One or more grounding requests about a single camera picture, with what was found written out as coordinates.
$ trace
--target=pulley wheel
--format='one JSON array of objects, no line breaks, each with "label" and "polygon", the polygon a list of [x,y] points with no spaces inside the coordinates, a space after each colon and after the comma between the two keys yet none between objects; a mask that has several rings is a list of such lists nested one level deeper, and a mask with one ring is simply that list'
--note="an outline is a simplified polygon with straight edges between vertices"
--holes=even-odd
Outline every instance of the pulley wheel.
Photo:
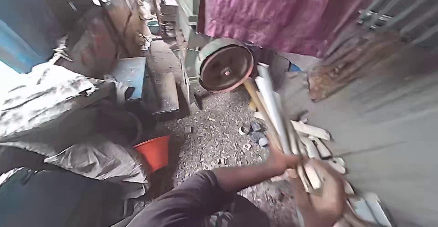
[{"label": "pulley wheel", "polygon": [[228,45],[205,58],[199,82],[209,91],[229,91],[243,84],[253,67],[254,59],[247,48]]}]

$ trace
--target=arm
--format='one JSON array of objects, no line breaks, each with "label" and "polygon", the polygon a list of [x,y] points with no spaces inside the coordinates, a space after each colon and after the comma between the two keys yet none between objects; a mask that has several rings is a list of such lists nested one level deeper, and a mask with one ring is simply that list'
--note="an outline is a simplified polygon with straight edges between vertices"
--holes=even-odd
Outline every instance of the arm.
[{"label": "arm", "polygon": [[214,169],[213,172],[224,191],[237,192],[281,175],[286,169],[295,168],[299,161],[299,156],[287,156],[274,148],[270,150],[265,163],[245,167],[222,167]]},{"label": "arm", "polygon": [[299,157],[273,149],[268,161],[260,165],[199,171],[144,208],[128,227],[196,226],[202,217],[231,202],[235,192],[281,175],[298,161]]}]

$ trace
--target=wooden stick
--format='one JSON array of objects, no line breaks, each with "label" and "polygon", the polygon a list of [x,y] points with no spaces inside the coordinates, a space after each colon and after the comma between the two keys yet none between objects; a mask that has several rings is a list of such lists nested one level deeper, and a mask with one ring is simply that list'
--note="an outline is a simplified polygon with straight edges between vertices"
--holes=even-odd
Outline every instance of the wooden stick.
[{"label": "wooden stick", "polygon": [[255,105],[257,106],[257,109],[263,115],[263,118],[265,119],[266,126],[268,128],[268,137],[271,139],[271,142],[276,146],[281,152],[283,152],[282,147],[280,146],[280,140],[277,134],[277,130],[274,127],[274,124],[271,121],[271,118],[269,117],[268,113],[266,112],[265,107],[263,106],[261,100],[257,96],[257,90],[255,88],[254,83],[252,82],[251,78],[248,78],[246,81],[244,81],[244,86],[248,90],[249,95],[251,96],[252,100],[254,101]]}]

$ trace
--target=metal pulley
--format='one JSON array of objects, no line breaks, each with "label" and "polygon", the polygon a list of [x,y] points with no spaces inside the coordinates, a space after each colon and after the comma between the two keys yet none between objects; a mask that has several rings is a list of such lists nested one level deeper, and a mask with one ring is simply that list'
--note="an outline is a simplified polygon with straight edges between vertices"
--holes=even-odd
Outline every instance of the metal pulley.
[{"label": "metal pulley", "polygon": [[254,58],[240,41],[219,38],[200,50],[195,67],[199,82],[206,90],[230,91],[249,77],[254,68]]}]

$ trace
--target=dirt floor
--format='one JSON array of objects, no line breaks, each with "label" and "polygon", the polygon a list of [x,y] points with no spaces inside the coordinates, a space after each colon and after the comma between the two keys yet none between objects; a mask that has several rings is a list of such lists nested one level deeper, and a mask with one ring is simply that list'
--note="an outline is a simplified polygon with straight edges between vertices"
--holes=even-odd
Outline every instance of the dirt floor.
[{"label": "dirt floor", "polygon": [[[200,86],[195,91],[207,94]],[[212,93],[204,97],[202,111],[192,104],[189,116],[156,123],[151,138],[171,136],[169,165],[151,177],[149,197],[153,199],[171,190],[199,170],[262,163],[269,154],[268,149],[252,143],[249,136],[237,131],[241,125],[255,120],[248,109],[249,101],[244,89]],[[186,134],[186,127],[193,127],[193,133]],[[224,159],[225,165],[218,164],[219,159]],[[265,211],[271,226],[294,226],[295,203],[287,182],[267,181],[239,194]]]}]

